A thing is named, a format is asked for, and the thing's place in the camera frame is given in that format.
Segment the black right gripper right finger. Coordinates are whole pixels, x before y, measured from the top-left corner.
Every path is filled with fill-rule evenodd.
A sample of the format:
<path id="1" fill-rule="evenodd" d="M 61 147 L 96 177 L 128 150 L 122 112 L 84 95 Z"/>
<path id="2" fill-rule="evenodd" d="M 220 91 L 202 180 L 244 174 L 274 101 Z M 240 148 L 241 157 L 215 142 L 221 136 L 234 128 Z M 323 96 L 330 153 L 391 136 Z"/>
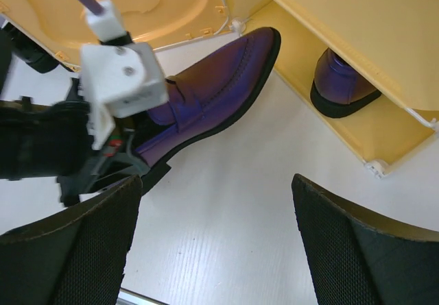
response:
<path id="1" fill-rule="evenodd" d="M 292 197 L 319 304 L 437 304 L 438 232 L 391 219 L 312 182 Z"/>

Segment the purple loafer shoe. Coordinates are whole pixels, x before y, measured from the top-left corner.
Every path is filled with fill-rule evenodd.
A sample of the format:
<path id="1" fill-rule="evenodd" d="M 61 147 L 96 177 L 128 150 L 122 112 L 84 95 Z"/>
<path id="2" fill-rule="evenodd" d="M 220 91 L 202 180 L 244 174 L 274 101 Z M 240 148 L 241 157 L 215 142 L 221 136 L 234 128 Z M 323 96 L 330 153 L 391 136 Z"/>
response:
<path id="1" fill-rule="evenodd" d="M 179 151 L 242 118 L 267 82 L 280 47 L 280 32 L 262 27 L 166 78 L 168 102 L 134 116 L 132 150 L 150 168 L 141 178 L 144 193 L 170 170 L 168 162 Z"/>
<path id="2" fill-rule="evenodd" d="M 381 96 L 367 79 L 330 48 L 320 56 L 310 91 L 313 106 L 326 117 L 347 117 Z"/>

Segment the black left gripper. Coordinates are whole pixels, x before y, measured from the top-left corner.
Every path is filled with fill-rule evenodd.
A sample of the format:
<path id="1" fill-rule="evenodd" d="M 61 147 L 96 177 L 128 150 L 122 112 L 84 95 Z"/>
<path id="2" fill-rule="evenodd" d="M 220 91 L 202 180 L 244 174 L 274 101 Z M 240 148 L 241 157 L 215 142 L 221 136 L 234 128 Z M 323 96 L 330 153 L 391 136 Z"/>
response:
<path id="1" fill-rule="evenodd" d="M 136 174 L 126 153 L 129 135 L 120 125 L 102 149 L 92 148 L 90 105 L 79 89 L 73 78 L 67 98 L 52 106 L 34 104 L 30 97 L 1 102 L 1 178 L 55 177 L 60 202 L 74 206 L 81 195 Z"/>

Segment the yellow cabinet door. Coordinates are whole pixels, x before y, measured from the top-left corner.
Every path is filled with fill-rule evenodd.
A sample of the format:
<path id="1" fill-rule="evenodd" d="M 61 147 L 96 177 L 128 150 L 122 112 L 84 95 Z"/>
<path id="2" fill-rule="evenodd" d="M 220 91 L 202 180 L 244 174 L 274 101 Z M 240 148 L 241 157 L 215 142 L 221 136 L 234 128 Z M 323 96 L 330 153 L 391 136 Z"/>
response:
<path id="1" fill-rule="evenodd" d="M 219 34 L 230 20 L 225 0 L 1 0 L 1 16 L 71 71 L 82 45 L 158 49 Z"/>

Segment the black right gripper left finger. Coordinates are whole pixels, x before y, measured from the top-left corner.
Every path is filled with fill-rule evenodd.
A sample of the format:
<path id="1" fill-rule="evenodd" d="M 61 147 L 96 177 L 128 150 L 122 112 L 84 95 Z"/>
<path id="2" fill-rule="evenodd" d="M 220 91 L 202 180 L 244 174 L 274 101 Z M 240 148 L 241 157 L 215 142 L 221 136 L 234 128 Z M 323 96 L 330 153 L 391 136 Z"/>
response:
<path id="1" fill-rule="evenodd" d="M 2 304 L 116 304 L 142 182 L 125 179 L 1 235 Z"/>

